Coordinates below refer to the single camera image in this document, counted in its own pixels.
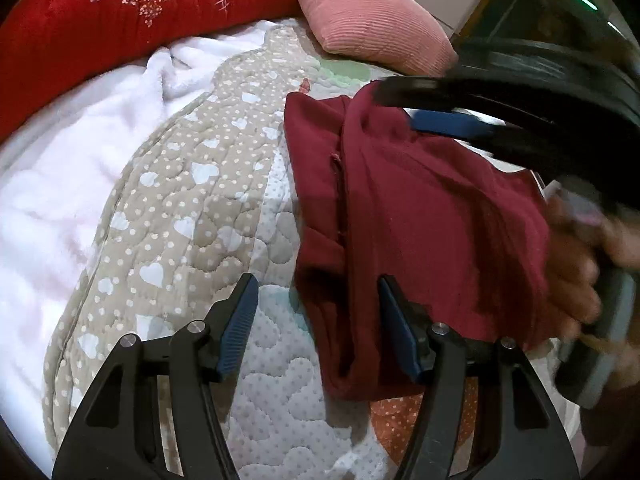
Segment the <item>person's right hand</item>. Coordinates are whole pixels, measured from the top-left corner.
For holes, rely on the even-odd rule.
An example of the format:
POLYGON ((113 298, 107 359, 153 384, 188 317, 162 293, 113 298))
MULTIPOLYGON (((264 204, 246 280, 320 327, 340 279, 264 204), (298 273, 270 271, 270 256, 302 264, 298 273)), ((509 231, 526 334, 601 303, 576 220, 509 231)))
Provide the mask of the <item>person's right hand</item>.
POLYGON ((584 324, 597 321, 602 301, 596 292, 601 268, 596 261, 602 248, 612 263, 621 268, 639 269, 639 221, 625 222, 606 217, 580 238, 559 196, 550 198, 546 209, 549 231, 546 261, 546 315, 551 333, 564 340, 576 338, 584 324))

